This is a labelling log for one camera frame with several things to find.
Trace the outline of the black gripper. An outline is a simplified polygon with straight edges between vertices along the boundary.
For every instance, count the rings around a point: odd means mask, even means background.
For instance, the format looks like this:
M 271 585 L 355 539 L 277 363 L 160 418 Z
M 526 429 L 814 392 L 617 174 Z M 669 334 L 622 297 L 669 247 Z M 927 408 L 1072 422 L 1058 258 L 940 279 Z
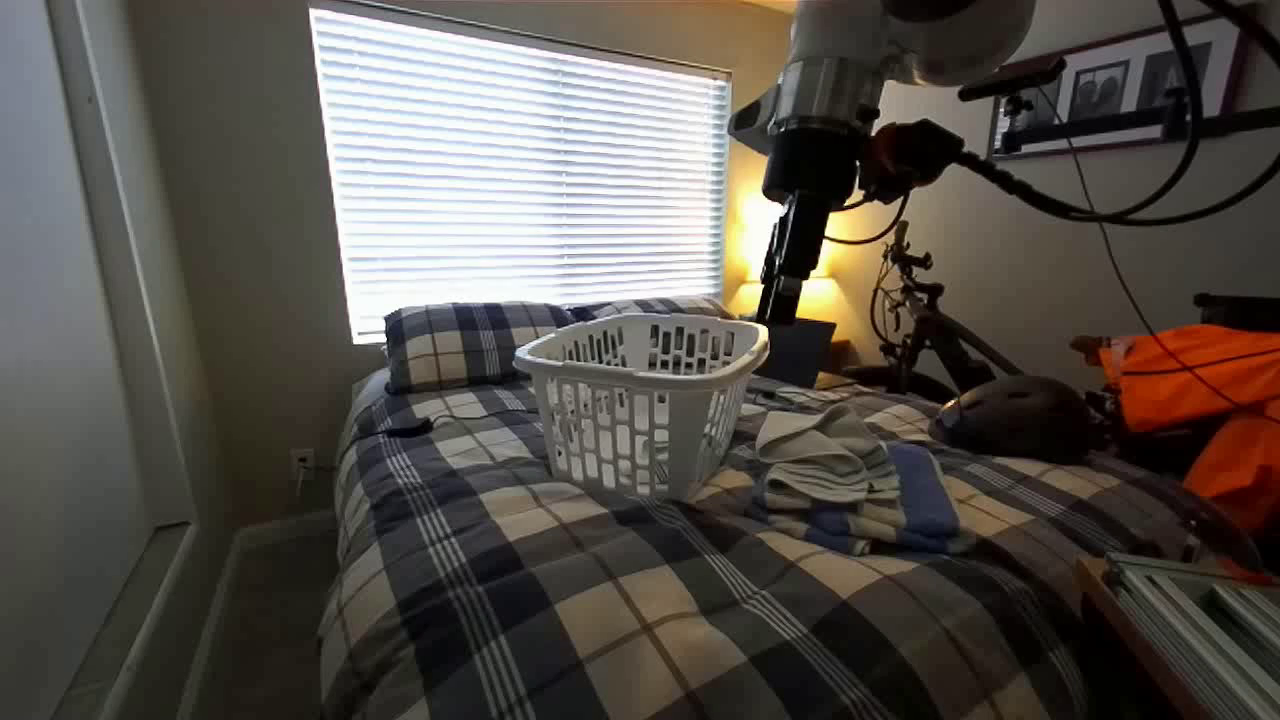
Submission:
M 821 266 L 827 211 L 805 195 L 793 195 L 784 215 L 772 227 L 764 271 L 761 271 L 761 306 L 756 317 L 764 323 L 793 323 L 801 307 L 805 279 Z

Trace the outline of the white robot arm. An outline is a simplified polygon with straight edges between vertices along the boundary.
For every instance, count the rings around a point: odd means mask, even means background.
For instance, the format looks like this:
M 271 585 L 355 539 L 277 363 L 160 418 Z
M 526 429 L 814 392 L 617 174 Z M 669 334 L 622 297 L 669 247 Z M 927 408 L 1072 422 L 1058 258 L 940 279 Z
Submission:
M 886 84 L 985 81 L 1026 44 L 1032 11 L 1035 0 L 796 6 L 776 84 L 733 118 L 733 136 L 764 157 L 764 195 L 784 210 L 761 268 L 764 323 L 796 317 L 827 215 L 870 159 Z

